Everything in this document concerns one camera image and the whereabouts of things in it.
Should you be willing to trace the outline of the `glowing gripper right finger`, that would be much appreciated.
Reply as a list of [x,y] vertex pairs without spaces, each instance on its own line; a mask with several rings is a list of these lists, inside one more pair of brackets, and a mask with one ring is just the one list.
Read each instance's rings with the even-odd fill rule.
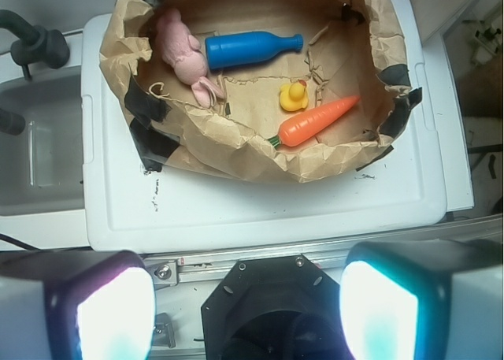
[[339,312],[356,359],[501,359],[503,245],[360,242],[346,258]]

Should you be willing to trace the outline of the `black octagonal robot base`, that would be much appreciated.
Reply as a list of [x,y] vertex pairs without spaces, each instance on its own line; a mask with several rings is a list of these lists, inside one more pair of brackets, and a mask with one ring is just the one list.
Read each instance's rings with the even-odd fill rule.
[[339,284],[302,254],[238,261],[201,306],[208,359],[350,359]]

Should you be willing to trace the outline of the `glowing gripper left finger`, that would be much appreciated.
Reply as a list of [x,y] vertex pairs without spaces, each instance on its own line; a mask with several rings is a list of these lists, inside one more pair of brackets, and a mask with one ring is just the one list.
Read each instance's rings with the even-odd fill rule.
[[3,359],[144,359],[155,310],[132,251],[1,254]]

